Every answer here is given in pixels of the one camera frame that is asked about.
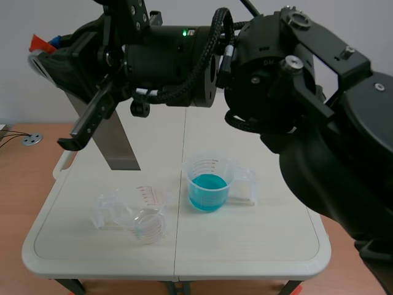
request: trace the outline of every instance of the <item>blue liquid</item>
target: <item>blue liquid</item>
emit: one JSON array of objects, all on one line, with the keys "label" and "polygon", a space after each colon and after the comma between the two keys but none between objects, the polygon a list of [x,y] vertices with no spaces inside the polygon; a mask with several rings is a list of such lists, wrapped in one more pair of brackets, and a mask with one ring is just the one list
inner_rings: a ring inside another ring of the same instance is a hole
[{"label": "blue liquid", "polygon": [[[222,189],[227,186],[225,180],[214,174],[202,174],[192,180],[197,186],[204,189]],[[229,188],[221,191],[205,191],[193,185],[189,185],[189,198],[191,203],[203,211],[216,211],[228,198]]]}]

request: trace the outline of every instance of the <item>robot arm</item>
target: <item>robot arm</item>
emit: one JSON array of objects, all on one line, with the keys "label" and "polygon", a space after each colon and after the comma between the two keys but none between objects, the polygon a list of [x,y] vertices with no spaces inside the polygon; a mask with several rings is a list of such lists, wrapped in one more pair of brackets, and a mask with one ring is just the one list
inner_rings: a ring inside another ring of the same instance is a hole
[{"label": "robot arm", "polygon": [[[224,88],[227,123],[260,134],[291,191],[338,221],[393,293],[392,77],[294,7],[263,16],[242,0],[251,21],[234,24],[219,9],[210,27],[189,27],[162,26],[159,12],[149,19],[143,0],[97,2],[99,19],[33,58],[41,75],[88,104],[71,138],[59,139],[63,148],[84,148],[131,96],[132,115],[146,117],[150,104],[210,107]],[[328,101],[313,55],[338,76]]]}]

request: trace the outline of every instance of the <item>table top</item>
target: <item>table top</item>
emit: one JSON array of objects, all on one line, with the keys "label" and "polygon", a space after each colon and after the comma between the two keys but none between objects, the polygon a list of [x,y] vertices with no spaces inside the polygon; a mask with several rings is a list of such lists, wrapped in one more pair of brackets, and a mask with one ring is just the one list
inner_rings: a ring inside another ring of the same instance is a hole
[{"label": "table top", "polygon": [[[26,147],[13,140],[0,149],[0,289],[7,295],[64,294],[64,288],[53,280],[45,280],[26,269],[21,259],[25,238],[48,197],[55,180],[53,167],[63,150],[56,143],[67,136],[72,124],[17,124],[15,131],[44,134],[44,140]],[[316,278],[302,283],[302,295],[382,295],[385,294],[375,277],[364,265],[354,248],[354,241],[335,221],[323,217],[332,244],[332,258],[328,267]],[[191,284],[192,294],[227,295],[270,294],[282,288],[282,280],[205,280]],[[167,290],[156,281],[139,280],[83,280],[92,294],[162,294]]]},{"label": "table top", "polygon": [[[128,104],[117,110],[141,171],[111,171],[91,141],[58,175],[25,240],[22,256],[30,271],[45,278],[306,280],[327,266],[330,244],[320,217],[290,193],[277,156],[257,135],[225,124],[222,94],[211,109],[153,106],[146,119],[132,117]],[[211,214],[189,205],[181,162],[206,148],[224,150],[255,170],[259,205],[226,204]],[[93,197],[147,179],[179,196],[162,241],[136,245],[124,230],[93,227]]]}]

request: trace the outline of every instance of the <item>empty measuring cup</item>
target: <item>empty measuring cup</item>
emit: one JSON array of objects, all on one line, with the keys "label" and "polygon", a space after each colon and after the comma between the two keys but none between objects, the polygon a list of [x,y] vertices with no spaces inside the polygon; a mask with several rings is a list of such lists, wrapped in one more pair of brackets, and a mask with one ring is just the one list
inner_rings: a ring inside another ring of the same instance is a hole
[{"label": "empty measuring cup", "polygon": [[256,203],[255,173],[243,169],[219,152],[204,152],[183,165],[188,180],[191,203],[203,211],[216,211],[228,199],[232,184],[245,181],[249,185],[245,199],[251,206]]},{"label": "empty measuring cup", "polygon": [[153,186],[121,188],[95,199],[91,220],[101,228],[107,214],[140,242],[154,243],[165,235],[165,208],[170,201],[168,194]]}]

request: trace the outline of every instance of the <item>black cable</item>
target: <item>black cable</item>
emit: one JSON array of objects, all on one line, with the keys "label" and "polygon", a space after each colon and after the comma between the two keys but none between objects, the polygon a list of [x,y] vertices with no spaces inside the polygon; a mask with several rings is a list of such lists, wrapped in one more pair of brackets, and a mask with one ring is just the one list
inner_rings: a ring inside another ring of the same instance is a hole
[{"label": "black cable", "polygon": [[245,132],[260,134],[260,127],[258,124],[237,119],[235,117],[235,114],[231,110],[229,110],[225,114],[225,121],[226,121],[226,123],[231,125],[233,128],[236,128],[236,129],[239,129],[239,130],[242,130]]},{"label": "black cable", "polygon": [[248,23],[248,22],[236,22],[233,24],[233,29],[235,31],[241,30],[241,28],[244,27],[246,25],[246,23]]},{"label": "black cable", "polygon": [[204,74],[205,69],[211,61],[214,50],[216,49],[220,39],[222,25],[224,25],[225,42],[233,45],[235,43],[235,30],[233,29],[231,13],[227,8],[219,8],[214,13],[208,40],[204,46],[201,56],[199,57],[198,63],[188,75],[186,80],[172,92],[159,91],[157,96],[141,95],[137,93],[136,90],[133,90],[132,97],[134,100],[151,104],[169,103],[170,101],[177,100],[187,92],[191,91],[196,85],[196,82]]},{"label": "black cable", "polygon": [[[236,22],[236,23],[233,23],[233,30],[234,31],[241,30],[246,25],[246,23],[248,23],[248,22]],[[221,27],[221,34],[223,34],[223,33],[224,33],[224,28]]]},{"label": "black cable", "polygon": [[19,137],[19,136],[25,136],[25,135],[23,135],[23,134],[14,135],[14,137],[10,138],[10,139],[7,140],[5,143],[3,143],[2,145],[0,145],[0,148],[2,148],[3,146],[5,146],[9,141],[12,141],[14,138]]},{"label": "black cable", "polygon": [[10,135],[0,136],[0,139],[1,139],[1,138],[4,138],[4,137],[10,137],[10,136],[16,136],[16,134],[10,134]]},{"label": "black cable", "polygon": [[257,17],[260,15],[258,9],[249,0],[240,0],[240,2],[243,3],[243,5],[246,7],[246,9],[252,14],[253,17]]},{"label": "black cable", "polygon": [[24,135],[26,135],[26,136],[31,136],[31,134],[29,134],[29,133],[19,132],[19,131],[13,131],[13,130],[2,129],[2,130],[0,130],[0,131],[11,132],[11,133],[19,133],[19,134],[24,134]]}]

